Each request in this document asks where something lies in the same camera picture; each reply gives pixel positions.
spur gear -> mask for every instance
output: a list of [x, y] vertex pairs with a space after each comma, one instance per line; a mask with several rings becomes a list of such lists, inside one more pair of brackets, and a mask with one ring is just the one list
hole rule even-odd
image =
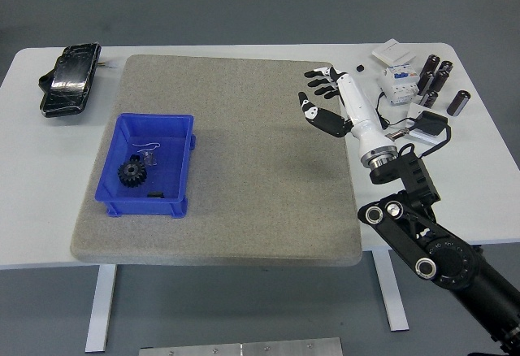
[[138, 155], [133, 155], [129, 161], [119, 167], [117, 176], [125, 187], [138, 187], [146, 180], [145, 164], [141, 162], [141, 158]]

white table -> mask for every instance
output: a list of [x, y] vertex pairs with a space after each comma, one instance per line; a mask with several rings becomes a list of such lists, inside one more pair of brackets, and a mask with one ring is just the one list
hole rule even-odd
[[[384, 65], [371, 56], [376, 44], [296, 46], [139, 46], [103, 47], [89, 103], [81, 115], [46, 119], [38, 106], [37, 86], [63, 48], [26, 49], [16, 56], [0, 88], [0, 144], [8, 157], [8, 173], [0, 187], [0, 269], [84, 265], [72, 257], [69, 245], [84, 191], [98, 151], [126, 59], [133, 54], [176, 54], [217, 58], [328, 61], [356, 74], [373, 103], [379, 95], [374, 79]], [[442, 201], [433, 208], [440, 224], [471, 244], [520, 241], [520, 171], [485, 106], [450, 46], [441, 43], [407, 45], [420, 71], [429, 54], [453, 62], [454, 69], [434, 105], [448, 106], [459, 89], [471, 100], [450, 124], [453, 139], [425, 162]], [[362, 64], [366, 69], [357, 73]], [[295, 89], [295, 100], [299, 90]], [[327, 102], [314, 98], [320, 106]], [[405, 108], [381, 102], [381, 112], [396, 121]], [[358, 159], [358, 141], [346, 137], [357, 206], [402, 189], [400, 182], [374, 186]], [[398, 140], [398, 145], [409, 139]], [[374, 254], [392, 330], [407, 329], [388, 246], [362, 224], [362, 246]], [[101, 265], [94, 298], [87, 350], [104, 349], [115, 266]]]

robotic arm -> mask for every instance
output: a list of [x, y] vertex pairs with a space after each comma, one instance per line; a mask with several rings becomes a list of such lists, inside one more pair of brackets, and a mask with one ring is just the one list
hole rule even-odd
[[412, 144], [399, 152], [393, 144], [392, 138], [405, 132], [384, 135], [374, 107], [347, 73], [331, 67], [305, 76], [322, 76], [309, 86], [327, 84], [315, 94], [339, 96], [349, 116], [345, 121], [318, 108], [300, 92], [307, 120], [336, 137], [352, 132], [360, 141], [360, 159], [370, 168], [373, 184], [401, 179], [405, 187], [363, 206], [357, 217], [370, 225], [419, 278], [450, 291], [492, 339], [501, 343], [504, 352], [520, 355], [520, 292], [485, 261], [479, 247], [467, 244], [436, 222], [431, 205], [440, 196], [423, 160], [415, 155]]

gray felt mat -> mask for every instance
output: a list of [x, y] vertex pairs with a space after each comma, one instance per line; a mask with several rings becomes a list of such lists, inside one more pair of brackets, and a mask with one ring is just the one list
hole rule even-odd
[[[354, 265], [361, 237], [343, 139], [308, 124], [298, 91], [325, 63], [134, 55], [71, 241], [89, 263]], [[337, 99], [318, 100], [339, 113]], [[188, 214], [106, 215], [94, 192], [123, 112], [191, 114]]]

black capacitor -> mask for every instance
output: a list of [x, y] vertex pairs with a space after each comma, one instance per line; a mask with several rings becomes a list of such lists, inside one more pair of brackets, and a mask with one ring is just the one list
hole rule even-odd
[[444, 70], [439, 70], [435, 74], [435, 78], [433, 79], [433, 82], [431, 82], [430, 89], [435, 90], [436, 92], [440, 92], [442, 87], [444, 86], [444, 83], [449, 78], [449, 73], [445, 72]]
[[434, 54], [430, 55], [424, 63], [424, 67], [421, 70], [420, 76], [423, 76], [426, 72], [434, 72], [437, 69], [437, 65], [440, 62], [440, 58]]
[[422, 74], [421, 78], [419, 78], [419, 82], [417, 83], [417, 88], [419, 89], [418, 95], [423, 96], [427, 90], [431, 87], [431, 82], [434, 79], [433, 72], [426, 72]]
[[468, 103], [471, 95], [467, 90], [459, 90], [457, 96], [453, 99], [446, 112], [451, 116], [458, 116], [461, 113], [462, 108]]
[[439, 70], [451, 73], [453, 70], [453, 63], [451, 63], [450, 61], [442, 61], [439, 65]]
[[439, 97], [439, 94], [435, 90], [428, 90], [424, 96], [422, 96], [421, 102], [419, 103], [420, 106], [425, 106], [426, 108], [432, 108], [433, 103], [436, 102], [437, 97]]

